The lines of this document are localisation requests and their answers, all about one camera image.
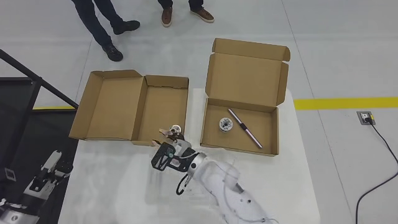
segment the gray floor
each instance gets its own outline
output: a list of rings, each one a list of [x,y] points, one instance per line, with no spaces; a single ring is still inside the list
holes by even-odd
[[[185,75],[205,86],[215,37],[286,45],[292,53],[288,88],[294,98],[397,96],[397,0],[205,0],[216,17],[206,24],[174,0],[165,29],[156,0],[113,0],[119,14],[142,27],[114,44],[109,61],[80,22],[70,0],[0,0],[0,48],[70,98],[80,100],[92,70],[135,69],[142,74]],[[109,23],[99,14],[104,27]],[[16,76],[0,62],[1,76]],[[65,105],[41,91],[37,106]],[[397,109],[371,109],[377,127],[398,153]],[[397,167],[356,110],[298,111],[322,224],[351,224],[367,189]],[[398,223],[398,180],[365,198],[360,223]]]

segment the cardboard box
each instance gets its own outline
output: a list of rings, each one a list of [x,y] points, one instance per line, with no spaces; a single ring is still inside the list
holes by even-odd
[[[185,126],[188,78],[142,76],[135,70],[94,71],[69,136],[152,145],[159,128]]]
[[[278,108],[284,102],[290,60],[287,47],[216,39],[210,56],[201,145],[275,156],[279,154]],[[233,109],[262,144],[260,149],[228,112]],[[227,133],[221,118],[233,120]]]

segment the yellow floor stripe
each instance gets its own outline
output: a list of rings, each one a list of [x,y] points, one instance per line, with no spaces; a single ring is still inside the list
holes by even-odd
[[[41,106],[33,108],[33,110],[69,110],[74,109],[72,106]]]
[[[398,97],[294,100],[296,110],[398,108]]]

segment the metal frame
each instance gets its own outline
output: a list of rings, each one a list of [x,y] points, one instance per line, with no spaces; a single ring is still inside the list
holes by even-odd
[[[18,124],[16,125],[10,143],[5,148],[5,151],[7,151],[5,157],[2,157],[0,160],[0,169],[2,170],[3,168],[9,169],[10,165],[13,162],[14,156],[19,147],[19,143],[21,142],[22,135],[25,131],[25,127],[29,120],[29,116],[33,112],[33,107],[36,102],[37,96],[39,95],[41,87],[44,87],[45,89],[47,89],[55,96],[59,97],[60,99],[62,99],[64,102],[68,103],[75,109],[77,109],[79,105],[70,98],[68,98],[66,95],[64,95],[61,91],[57,90],[51,84],[43,80],[42,77],[36,75],[33,71],[23,66],[23,64],[18,62],[16,59],[12,58],[9,54],[5,53],[1,49],[0,49],[0,59],[4,60],[9,65],[13,66],[15,69],[26,75],[28,78],[24,78],[24,80],[30,79],[32,85],[32,89],[30,92],[30,99],[27,104],[26,110],[24,111],[24,114],[21,116],[21,118],[18,121]]]

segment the power outlet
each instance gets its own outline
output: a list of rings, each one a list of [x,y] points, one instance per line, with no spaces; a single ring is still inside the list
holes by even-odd
[[[356,114],[358,115],[359,122],[361,122],[363,126],[370,126],[370,123],[365,121],[366,118],[372,118],[373,125],[376,124],[371,111],[357,111]]]

